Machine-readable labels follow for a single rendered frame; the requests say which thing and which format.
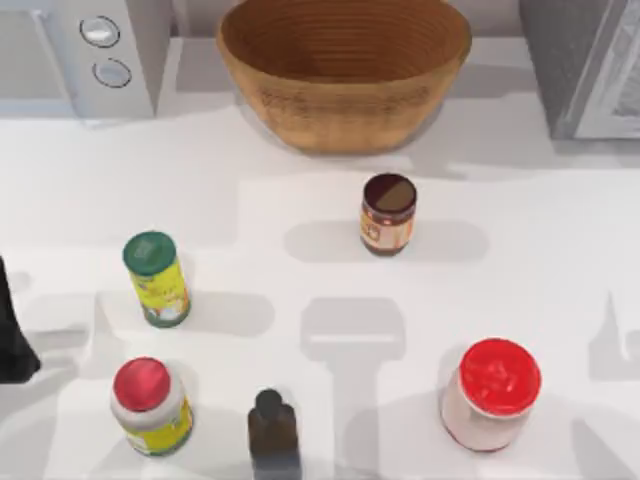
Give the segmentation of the pale microwave oven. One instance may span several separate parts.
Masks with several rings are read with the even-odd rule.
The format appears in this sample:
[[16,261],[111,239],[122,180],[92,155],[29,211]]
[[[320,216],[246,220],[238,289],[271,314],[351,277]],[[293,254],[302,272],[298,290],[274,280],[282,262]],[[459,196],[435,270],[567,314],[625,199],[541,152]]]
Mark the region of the pale microwave oven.
[[[96,16],[118,25],[113,47],[82,38],[80,22]],[[0,119],[154,117],[172,23],[172,0],[0,0]],[[109,58],[131,70],[126,87],[94,78],[93,64]]]

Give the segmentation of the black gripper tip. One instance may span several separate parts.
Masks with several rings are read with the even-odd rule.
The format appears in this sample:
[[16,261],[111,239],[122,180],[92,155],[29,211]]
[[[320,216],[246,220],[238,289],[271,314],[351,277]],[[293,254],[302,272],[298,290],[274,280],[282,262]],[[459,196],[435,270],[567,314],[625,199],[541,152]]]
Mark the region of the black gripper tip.
[[0,385],[27,383],[40,369],[41,361],[17,320],[0,256]]

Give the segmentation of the brown woven basket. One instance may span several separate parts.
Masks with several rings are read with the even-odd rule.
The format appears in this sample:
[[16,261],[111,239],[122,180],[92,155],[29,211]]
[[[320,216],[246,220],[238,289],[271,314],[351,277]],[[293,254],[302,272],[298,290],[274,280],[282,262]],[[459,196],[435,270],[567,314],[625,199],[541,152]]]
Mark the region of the brown woven basket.
[[447,0],[242,0],[216,41],[283,143],[371,154],[403,144],[440,105],[472,32]]

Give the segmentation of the red-lidded yellow bottle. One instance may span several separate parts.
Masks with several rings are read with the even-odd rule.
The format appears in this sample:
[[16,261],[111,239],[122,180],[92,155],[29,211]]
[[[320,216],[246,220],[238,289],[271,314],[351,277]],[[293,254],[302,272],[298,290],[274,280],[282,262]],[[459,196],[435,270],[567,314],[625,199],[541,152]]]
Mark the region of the red-lidded yellow bottle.
[[193,429],[193,412],[180,376],[153,357],[133,358],[119,368],[110,407],[129,444],[145,456],[174,453]]

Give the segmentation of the green-lidded yellow can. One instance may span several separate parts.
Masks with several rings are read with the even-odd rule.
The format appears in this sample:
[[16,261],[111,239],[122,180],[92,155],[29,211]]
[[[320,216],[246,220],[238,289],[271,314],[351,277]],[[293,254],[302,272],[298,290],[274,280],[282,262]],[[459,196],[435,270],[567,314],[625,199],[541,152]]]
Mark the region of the green-lidded yellow can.
[[145,319],[157,328],[179,325],[189,315],[191,298],[176,245],[160,231],[144,231],[123,248],[129,272]]

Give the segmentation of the grey microwave knob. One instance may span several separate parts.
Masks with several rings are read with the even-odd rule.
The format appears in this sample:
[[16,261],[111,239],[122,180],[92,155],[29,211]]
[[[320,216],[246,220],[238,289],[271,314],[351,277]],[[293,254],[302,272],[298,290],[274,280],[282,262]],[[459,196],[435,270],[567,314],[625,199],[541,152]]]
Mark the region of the grey microwave knob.
[[132,73],[129,67],[120,60],[113,58],[94,63],[92,73],[101,85],[111,89],[124,88],[132,80]]
[[89,45],[97,48],[111,48],[120,39],[118,25],[105,16],[83,19],[79,24],[79,31]]

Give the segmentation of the brown jar with dark lid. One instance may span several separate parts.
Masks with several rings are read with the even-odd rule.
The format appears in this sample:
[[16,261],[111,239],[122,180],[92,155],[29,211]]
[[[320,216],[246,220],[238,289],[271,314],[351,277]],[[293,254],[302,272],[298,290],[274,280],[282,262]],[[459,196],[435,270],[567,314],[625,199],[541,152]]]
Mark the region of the brown jar with dark lid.
[[360,238],[374,255],[400,253],[409,243],[417,207],[417,189],[404,175],[380,173],[363,187]]

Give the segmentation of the red-lidded white jar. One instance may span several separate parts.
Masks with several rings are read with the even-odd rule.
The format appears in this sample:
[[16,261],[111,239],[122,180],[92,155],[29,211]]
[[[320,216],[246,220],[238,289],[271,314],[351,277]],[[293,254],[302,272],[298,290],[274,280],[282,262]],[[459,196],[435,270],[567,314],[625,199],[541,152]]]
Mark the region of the red-lidded white jar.
[[442,424],[468,450],[501,450],[521,432],[541,386],[540,368],[523,346],[498,337],[479,340],[443,390]]

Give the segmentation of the dark brown bottle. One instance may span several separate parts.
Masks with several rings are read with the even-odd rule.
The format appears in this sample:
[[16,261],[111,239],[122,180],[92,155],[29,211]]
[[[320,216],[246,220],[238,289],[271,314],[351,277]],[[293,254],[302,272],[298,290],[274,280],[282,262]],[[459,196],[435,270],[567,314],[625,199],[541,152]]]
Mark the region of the dark brown bottle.
[[277,390],[256,395],[247,436],[254,480],[303,480],[296,413]]

